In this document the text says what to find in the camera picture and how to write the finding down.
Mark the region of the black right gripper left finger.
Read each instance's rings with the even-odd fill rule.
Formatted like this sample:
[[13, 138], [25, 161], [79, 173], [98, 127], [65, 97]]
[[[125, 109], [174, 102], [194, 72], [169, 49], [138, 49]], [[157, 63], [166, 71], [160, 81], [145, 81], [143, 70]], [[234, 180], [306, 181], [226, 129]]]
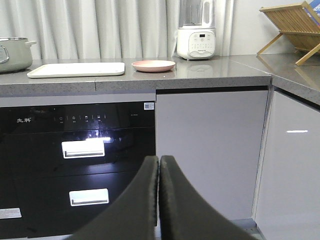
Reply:
[[157, 225], [159, 159], [146, 156], [121, 195], [68, 240], [153, 240]]

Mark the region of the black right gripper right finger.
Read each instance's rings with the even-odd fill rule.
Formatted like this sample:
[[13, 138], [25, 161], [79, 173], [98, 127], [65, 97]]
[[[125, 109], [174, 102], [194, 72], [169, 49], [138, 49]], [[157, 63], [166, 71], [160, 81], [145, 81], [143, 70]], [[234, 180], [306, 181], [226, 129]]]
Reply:
[[252, 240], [192, 186], [172, 155], [159, 167], [159, 219], [163, 240]]

